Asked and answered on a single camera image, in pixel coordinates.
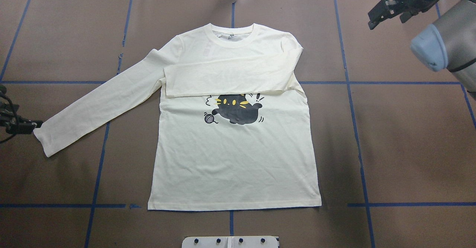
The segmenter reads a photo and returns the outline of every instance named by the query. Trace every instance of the black cat graphic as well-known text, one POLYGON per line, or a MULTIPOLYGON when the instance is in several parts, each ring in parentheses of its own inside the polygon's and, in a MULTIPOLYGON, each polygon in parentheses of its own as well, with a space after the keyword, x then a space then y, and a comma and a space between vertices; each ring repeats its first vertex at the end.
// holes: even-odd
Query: black cat graphic
POLYGON ((260 103, 250 104, 245 94, 222 94, 216 99, 218 109, 214 109, 211 114, 217 113, 225 119, 229 119, 232 124, 250 124, 258 118, 258 109, 263 107, 260 103))

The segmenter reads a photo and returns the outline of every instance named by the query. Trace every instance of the grid line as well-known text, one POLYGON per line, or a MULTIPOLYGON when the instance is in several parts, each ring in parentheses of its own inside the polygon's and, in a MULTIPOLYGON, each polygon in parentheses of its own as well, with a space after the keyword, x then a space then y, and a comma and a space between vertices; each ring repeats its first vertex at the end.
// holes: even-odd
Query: grid line
POLYGON ((92 222, 93 222, 93 219, 94 219, 94 211, 96 209, 97 192, 99 191, 99 183, 100 183, 100 180, 101 180, 102 165, 104 163, 104 155, 106 153, 106 142, 107 142, 107 137, 109 135, 109 125, 110 125, 110 122, 108 122, 106 124, 106 132, 104 133, 104 140, 102 142, 101 158, 99 160, 99 167, 97 168, 97 177, 96 177, 96 184, 94 186, 94 195, 93 195, 93 198, 92 198, 90 219, 89 219, 89 223, 88 223, 88 230, 86 232, 86 240, 84 242, 84 247, 85 248, 88 248, 89 240, 90 240, 90 236, 91 236, 92 222))
POLYGON ((374 240, 374 230, 372 227, 372 217, 370 215, 370 207, 369 207, 369 196, 367 195, 367 185, 365 181, 365 173, 364 173, 364 163, 362 161, 362 151, 360 148, 360 141, 359 141, 359 136, 358 136, 358 131, 357 131, 357 122, 356 122, 356 115, 354 111, 354 102, 352 100, 352 91, 350 89, 350 79, 349 79, 349 73, 347 70, 347 61, 345 59, 345 51, 344 51, 344 40, 342 38, 342 29, 340 27, 340 18, 339 18, 339 10, 338 10, 338 4, 337 0, 334 0, 334 7, 335 7, 335 17, 337 19, 337 29, 339 32, 339 40, 340 40, 340 49, 342 51, 342 62, 344 64, 344 70, 345 70, 345 82, 347 84, 347 95, 349 97, 349 104, 350 104, 350 114, 352 116, 352 124, 354 127, 354 136, 356 139, 357 143, 357 149, 358 149, 358 159, 360 163, 360 178, 362 180, 362 189, 364 192, 364 201, 365 201, 365 209, 367 213, 367 224, 369 226, 369 234, 370 234, 370 244, 372 248, 375 248, 375 240, 374 240))
MULTIPOLYGON (((91 208, 92 204, 64 203, 5 203, 0 208, 91 208)), ((126 204, 96 204, 95 208, 125 208, 126 204)))
POLYGON ((432 206, 476 206, 476 202, 370 202, 349 203, 347 207, 432 207, 432 206))
POLYGON ((235 27, 235 3, 231 3, 231 27, 235 27))
POLYGON ((8 51, 7 58, 5 59, 5 63, 3 64, 3 68, 0 73, 0 81, 3 79, 3 75, 5 75, 5 71, 7 70, 7 65, 8 65, 8 62, 10 61, 10 55, 12 55, 13 47, 15 46, 15 43, 18 38, 18 34, 20 33, 20 29, 22 28, 23 20, 25 19, 25 16, 27 14, 30 2, 31 0, 27 1, 27 4, 25 5, 25 9, 23 10, 22 18, 20 19, 20 23, 18 24, 17 31, 15 32, 15 36, 13 37, 13 40, 12 40, 12 45, 10 46, 10 50, 8 51))
POLYGON ((469 110, 469 115, 471 115, 471 119, 473 121, 473 125, 476 129, 476 119, 475 119, 475 115, 473 113, 473 108, 471 107, 471 103, 469 103, 469 98, 468 98, 468 94, 466 93, 466 88, 464 88, 463 85, 461 85, 461 90, 463 91, 463 94, 464 94, 464 100, 466 101, 466 105, 468 106, 468 110, 469 110))
POLYGON ((230 211, 230 236, 235 236, 234 213, 230 211))
POLYGON ((129 27, 129 17, 131 16, 131 9, 132 9, 132 0, 129 0, 129 9, 127 10, 126 26, 124 26, 124 38, 122 39, 122 47, 126 45, 126 36, 127 36, 127 29, 129 27))
POLYGON ((106 81, 0 81, 0 84, 12 85, 90 85, 103 84, 106 81))

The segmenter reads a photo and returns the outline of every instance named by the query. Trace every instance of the sleeve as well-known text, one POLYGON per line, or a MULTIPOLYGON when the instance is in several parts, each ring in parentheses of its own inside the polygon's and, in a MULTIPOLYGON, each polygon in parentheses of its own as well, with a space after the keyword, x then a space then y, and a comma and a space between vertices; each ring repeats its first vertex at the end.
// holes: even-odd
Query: sleeve
POLYGON ((165 82, 164 67, 180 59, 182 43, 175 36, 160 50, 105 82, 36 128, 46 156, 80 139, 148 99, 165 82))
POLYGON ((302 87, 294 76, 302 47, 291 33, 285 33, 280 44, 281 52, 270 55, 165 67, 165 95, 171 98, 284 92, 291 89, 302 92, 302 87))

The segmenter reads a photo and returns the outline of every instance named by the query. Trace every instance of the white t-shirt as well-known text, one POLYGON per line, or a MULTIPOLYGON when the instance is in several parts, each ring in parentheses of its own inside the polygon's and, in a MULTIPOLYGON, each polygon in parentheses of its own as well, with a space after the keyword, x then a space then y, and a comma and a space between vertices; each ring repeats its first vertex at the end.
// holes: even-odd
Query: white t-shirt
POLYGON ((287 32, 212 24, 94 89, 34 130, 46 156, 161 88, 148 209, 212 211, 321 205, 302 47, 287 32))

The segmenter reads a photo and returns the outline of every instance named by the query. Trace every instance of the black cable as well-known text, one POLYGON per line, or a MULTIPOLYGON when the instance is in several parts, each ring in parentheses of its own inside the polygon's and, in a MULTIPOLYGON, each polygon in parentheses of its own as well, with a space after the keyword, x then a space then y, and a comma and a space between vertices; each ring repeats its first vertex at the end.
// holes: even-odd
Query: black cable
POLYGON ((16 123, 16 128, 17 128, 17 129, 15 130, 15 133, 13 133, 13 135, 11 135, 11 136, 9 136, 8 138, 5 138, 4 140, 0 141, 0 144, 1 144, 1 143, 7 142, 8 140, 12 139, 14 136, 17 135, 17 132, 18 132, 18 130, 19 130, 19 125, 20 125, 20 124, 19 124, 19 119, 18 119, 17 112, 15 111, 15 108, 13 107, 12 101, 11 101, 5 94, 3 94, 2 92, 0 92, 0 97, 1 97, 2 99, 7 100, 7 101, 8 101, 8 104, 10 104, 10 108, 11 108, 12 111, 13 111, 13 116, 15 116, 15 123, 16 123))

